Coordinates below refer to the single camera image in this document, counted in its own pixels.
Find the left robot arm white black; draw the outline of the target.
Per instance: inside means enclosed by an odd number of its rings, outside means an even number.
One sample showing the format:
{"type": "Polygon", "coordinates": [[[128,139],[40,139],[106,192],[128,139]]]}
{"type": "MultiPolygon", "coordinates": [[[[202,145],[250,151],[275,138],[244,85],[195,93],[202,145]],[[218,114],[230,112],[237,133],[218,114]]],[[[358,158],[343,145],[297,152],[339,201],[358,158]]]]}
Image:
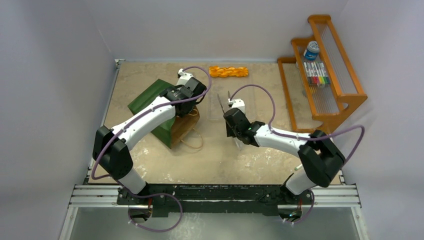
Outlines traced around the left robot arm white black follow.
{"type": "Polygon", "coordinates": [[[161,91],[144,109],[112,129],[100,127],[95,133],[92,157],[117,182],[127,188],[138,205],[149,199],[148,183],[136,172],[130,154],[147,134],[176,116],[192,112],[207,86],[190,75],[180,76],[177,85],[161,91]]]}

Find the metal tongs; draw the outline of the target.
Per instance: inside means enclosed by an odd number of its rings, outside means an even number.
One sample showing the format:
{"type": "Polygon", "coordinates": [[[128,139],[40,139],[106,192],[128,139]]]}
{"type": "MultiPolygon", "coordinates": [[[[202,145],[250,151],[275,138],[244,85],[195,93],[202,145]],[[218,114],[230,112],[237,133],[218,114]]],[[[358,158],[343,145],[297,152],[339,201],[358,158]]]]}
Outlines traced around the metal tongs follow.
{"type": "MultiPolygon", "coordinates": [[[[228,95],[228,98],[227,98],[227,103],[226,104],[228,106],[228,99],[230,99],[230,97],[231,97],[229,91],[228,91],[227,95],[228,95]]],[[[226,136],[229,137],[229,138],[232,138],[233,141],[234,141],[234,143],[235,143],[235,145],[237,146],[237,148],[241,151],[243,149],[243,147],[244,147],[244,144],[243,144],[243,142],[241,140],[239,140],[236,137],[236,133],[234,132],[234,127],[231,125],[231,122],[228,123],[228,120],[230,119],[230,116],[233,113],[235,113],[235,109],[236,108],[229,109],[229,107],[228,107],[227,109],[224,109],[224,105],[223,105],[223,103],[221,101],[221,97],[219,96],[219,94],[217,94],[217,99],[218,99],[218,102],[219,102],[219,105],[221,107],[221,110],[222,110],[222,113],[223,113],[223,117],[224,117],[224,120],[225,120],[226,136]]]]}

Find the orange braided fake bread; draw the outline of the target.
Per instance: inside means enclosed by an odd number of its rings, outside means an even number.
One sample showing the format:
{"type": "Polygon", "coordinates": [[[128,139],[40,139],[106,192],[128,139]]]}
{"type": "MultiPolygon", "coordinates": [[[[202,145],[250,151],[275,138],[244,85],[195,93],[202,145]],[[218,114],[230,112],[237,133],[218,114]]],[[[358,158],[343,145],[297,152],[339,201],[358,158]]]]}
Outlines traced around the orange braided fake bread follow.
{"type": "Polygon", "coordinates": [[[210,66],[209,75],[213,78],[228,78],[228,77],[237,77],[244,78],[249,75],[249,70],[247,67],[219,67],[219,66],[210,66]]]}

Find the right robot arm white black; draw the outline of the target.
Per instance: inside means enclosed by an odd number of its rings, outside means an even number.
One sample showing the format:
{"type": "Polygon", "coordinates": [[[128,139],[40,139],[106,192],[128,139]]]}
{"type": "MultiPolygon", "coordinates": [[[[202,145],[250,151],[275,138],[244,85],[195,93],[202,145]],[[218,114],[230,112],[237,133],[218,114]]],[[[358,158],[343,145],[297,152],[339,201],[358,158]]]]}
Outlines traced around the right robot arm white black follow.
{"type": "Polygon", "coordinates": [[[294,203],[310,188],[328,187],[346,163],[342,152],[321,130],[311,134],[284,130],[274,133],[264,122],[249,122],[239,108],[227,110],[223,118],[228,137],[244,145],[272,148],[300,159],[303,168],[291,175],[280,191],[282,200],[288,204],[294,203]]]}

